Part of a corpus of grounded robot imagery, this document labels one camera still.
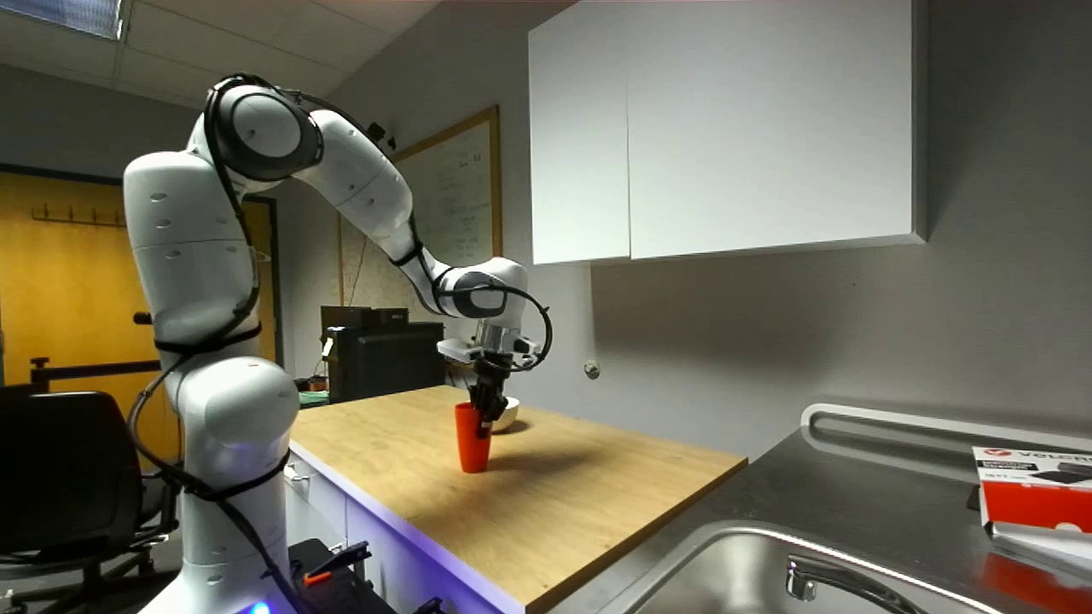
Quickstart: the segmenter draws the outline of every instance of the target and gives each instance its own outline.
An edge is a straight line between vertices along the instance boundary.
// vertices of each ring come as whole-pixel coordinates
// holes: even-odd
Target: sink basin
[[[980,602],[759,527],[682,541],[607,614],[995,614]]]

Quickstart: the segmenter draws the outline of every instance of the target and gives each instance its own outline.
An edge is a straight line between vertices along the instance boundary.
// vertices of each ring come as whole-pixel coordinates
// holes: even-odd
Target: red cup
[[[490,431],[489,422],[482,422],[482,409],[475,404],[453,406],[453,439],[456,439],[456,466],[468,476],[482,476],[489,467]]]

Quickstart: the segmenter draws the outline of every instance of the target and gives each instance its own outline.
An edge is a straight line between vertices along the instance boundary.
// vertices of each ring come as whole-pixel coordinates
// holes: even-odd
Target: robotic arm
[[[153,387],[181,418],[185,471],[174,476],[188,489],[185,567],[145,611],[300,611],[285,585],[280,496],[295,396],[283,370],[257,359],[258,292],[237,221],[243,194],[283,181],[311,184],[362,228],[427,312],[482,325],[470,398],[484,421],[509,406],[503,379],[548,353],[548,319],[525,294],[522,271],[511,259],[440,263],[415,235],[402,176],[345,113],[247,76],[218,81],[188,148],[137,157],[122,179],[162,362]],[[522,337],[522,304],[542,313],[542,350]]]

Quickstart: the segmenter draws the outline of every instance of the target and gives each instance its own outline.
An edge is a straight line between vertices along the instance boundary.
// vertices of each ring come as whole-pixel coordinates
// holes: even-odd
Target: office chair
[[[77,571],[71,587],[10,591],[28,611],[90,611],[115,591],[161,587],[148,550],[177,527],[174,489],[142,477],[104,392],[28,392],[0,404],[0,576]]]

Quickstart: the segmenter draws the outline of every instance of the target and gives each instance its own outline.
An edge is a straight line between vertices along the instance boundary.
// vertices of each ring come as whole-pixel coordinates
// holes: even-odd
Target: wooden countertop
[[[742,456],[522,406],[484,476],[453,452],[464,388],[307,409],[293,452],[431,535],[525,611],[547,611]]]

